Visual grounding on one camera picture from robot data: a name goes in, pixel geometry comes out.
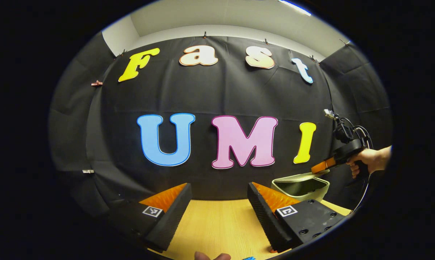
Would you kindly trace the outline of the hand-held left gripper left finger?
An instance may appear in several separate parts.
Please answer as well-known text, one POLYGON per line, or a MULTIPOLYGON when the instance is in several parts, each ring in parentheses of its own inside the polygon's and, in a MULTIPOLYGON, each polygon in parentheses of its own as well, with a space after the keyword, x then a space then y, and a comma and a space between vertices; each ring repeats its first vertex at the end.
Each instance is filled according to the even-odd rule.
POLYGON ((105 222, 131 243, 163 253, 191 199, 191 184, 180 184, 141 201, 120 203, 107 211, 105 222))

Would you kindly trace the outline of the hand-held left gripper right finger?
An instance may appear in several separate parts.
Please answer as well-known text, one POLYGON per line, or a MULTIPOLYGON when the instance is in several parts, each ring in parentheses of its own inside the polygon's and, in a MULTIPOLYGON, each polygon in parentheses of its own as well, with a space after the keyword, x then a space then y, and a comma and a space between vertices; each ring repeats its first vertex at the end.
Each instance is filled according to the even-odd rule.
POLYGON ((345 217, 316 200, 299 201, 255 182, 248 183, 247 197, 278 253, 315 239, 345 217))

